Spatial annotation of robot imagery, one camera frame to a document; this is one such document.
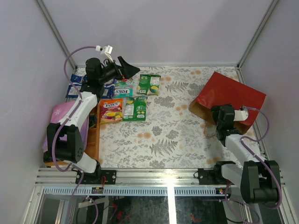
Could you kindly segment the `green Fox's candy bag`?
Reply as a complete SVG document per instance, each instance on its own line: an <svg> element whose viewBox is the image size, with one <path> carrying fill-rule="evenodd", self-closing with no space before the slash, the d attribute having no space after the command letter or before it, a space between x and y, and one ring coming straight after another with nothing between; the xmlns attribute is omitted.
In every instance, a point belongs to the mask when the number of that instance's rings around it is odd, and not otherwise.
<svg viewBox="0 0 299 224"><path fill-rule="evenodd" d="M127 98L133 96L133 79L117 80L114 87L114 98Z"/></svg>

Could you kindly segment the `green snack bag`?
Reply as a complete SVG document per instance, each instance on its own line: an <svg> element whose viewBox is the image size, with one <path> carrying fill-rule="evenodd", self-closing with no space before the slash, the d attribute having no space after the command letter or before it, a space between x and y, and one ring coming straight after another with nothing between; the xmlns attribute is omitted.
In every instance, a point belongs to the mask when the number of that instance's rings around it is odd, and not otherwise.
<svg viewBox="0 0 299 224"><path fill-rule="evenodd" d="M137 93L143 95L159 95L160 75L141 74Z"/></svg>
<svg viewBox="0 0 299 224"><path fill-rule="evenodd" d="M147 97L129 97L123 114L123 121L145 121Z"/></svg>

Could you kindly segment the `red paper bag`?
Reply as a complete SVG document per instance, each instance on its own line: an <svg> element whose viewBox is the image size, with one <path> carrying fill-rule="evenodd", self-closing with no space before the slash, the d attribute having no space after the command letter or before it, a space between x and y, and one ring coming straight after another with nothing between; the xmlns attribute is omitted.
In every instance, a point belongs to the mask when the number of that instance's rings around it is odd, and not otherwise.
<svg viewBox="0 0 299 224"><path fill-rule="evenodd" d="M260 110L265 98L265 93L214 72L200 94L190 103L189 110L206 122L216 125L211 112L213 106L231 104L236 110L242 106Z"/></svg>

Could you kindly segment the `blue chips bag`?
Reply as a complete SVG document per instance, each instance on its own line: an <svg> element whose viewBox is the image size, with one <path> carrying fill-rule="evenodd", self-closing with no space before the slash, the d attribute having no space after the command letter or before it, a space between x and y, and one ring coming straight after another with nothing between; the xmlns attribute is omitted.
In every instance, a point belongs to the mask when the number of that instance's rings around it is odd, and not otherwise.
<svg viewBox="0 0 299 224"><path fill-rule="evenodd" d="M103 85L90 86L87 84L87 75L71 75L71 81L80 90L83 86L82 92L91 92L96 94L100 99L113 99L116 79L112 79Z"/></svg>

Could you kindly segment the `orange candy bag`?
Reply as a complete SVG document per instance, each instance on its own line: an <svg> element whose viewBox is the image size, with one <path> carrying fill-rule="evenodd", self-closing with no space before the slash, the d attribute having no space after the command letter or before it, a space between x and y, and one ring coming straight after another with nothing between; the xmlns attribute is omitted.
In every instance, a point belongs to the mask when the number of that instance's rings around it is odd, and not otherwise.
<svg viewBox="0 0 299 224"><path fill-rule="evenodd" d="M100 124L116 123L122 120L122 99L105 99L100 101Z"/></svg>

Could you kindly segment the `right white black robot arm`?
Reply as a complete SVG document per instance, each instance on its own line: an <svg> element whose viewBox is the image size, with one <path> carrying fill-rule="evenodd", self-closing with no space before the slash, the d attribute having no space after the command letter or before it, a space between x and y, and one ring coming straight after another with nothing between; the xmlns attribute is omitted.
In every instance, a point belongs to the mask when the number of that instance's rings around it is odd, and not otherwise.
<svg viewBox="0 0 299 224"><path fill-rule="evenodd" d="M249 118L250 111L260 112L257 108L247 106L236 110L231 104L211 108L217 139L242 164L242 168L239 168L234 162L217 162L213 179L218 184L230 181L239 187L246 203L261 203L269 209L276 209L282 202L279 165L250 149L244 141L254 139L241 134L235 127L235 122Z"/></svg>

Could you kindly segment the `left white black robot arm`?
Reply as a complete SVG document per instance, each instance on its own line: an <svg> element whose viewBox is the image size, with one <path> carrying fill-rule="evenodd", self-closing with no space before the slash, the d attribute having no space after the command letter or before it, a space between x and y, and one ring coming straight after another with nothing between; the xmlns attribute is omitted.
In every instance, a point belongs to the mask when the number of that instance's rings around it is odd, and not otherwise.
<svg viewBox="0 0 299 224"><path fill-rule="evenodd" d="M140 72L122 56L118 60L119 65L115 61L103 65L97 58L88 59L85 63L87 81L82 84L77 100L61 120L47 127L48 152L53 162L67 162L80 172L80 177L86 177L92 184L102 180L102 172L100 163L85 153L81 127L101 100L105 83L112 79L129 79Z"/></svg>

